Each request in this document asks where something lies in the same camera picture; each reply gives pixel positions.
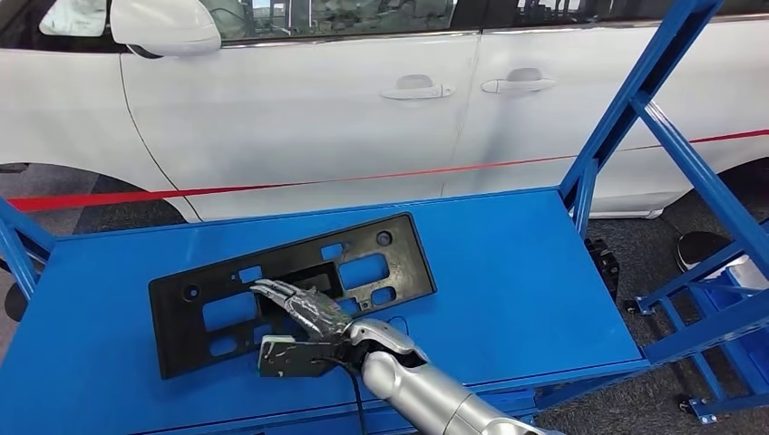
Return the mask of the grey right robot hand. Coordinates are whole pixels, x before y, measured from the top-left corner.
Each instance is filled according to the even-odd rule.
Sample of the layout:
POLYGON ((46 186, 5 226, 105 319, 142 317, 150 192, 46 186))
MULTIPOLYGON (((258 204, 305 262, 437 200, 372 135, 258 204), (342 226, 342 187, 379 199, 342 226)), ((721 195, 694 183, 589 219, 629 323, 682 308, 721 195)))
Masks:
POLYGON ((307 332, 311 341, 337 341, 345 335, 353 322, 351 315, 337 302, 315 288, 303 289, 282 281, 261 278, 249 289, 283 309, 307 332))

